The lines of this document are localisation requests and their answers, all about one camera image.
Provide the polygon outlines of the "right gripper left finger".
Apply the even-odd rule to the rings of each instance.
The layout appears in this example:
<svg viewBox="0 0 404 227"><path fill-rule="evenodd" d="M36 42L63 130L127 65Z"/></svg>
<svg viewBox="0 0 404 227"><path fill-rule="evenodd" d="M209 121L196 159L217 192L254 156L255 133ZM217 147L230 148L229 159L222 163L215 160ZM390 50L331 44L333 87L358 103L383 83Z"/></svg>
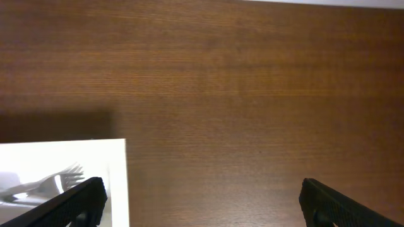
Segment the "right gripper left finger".
<svg viewBox="0 0 404 227"><path fill-rule="evenodd" d="M1 227L96 227L106 202L102 178L92 177Z"/></svg>

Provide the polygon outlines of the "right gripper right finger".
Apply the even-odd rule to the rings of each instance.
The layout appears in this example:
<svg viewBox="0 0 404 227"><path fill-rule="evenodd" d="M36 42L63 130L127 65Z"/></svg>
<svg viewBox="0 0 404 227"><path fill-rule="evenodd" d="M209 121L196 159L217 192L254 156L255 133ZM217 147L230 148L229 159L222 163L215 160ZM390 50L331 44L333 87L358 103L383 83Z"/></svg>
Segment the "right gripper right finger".
<svg viewBox="0 0 404 227"><path fill-rule="evenodd" d="M313 178L303 180L299 204L307 227L403 227Z"/></svg>

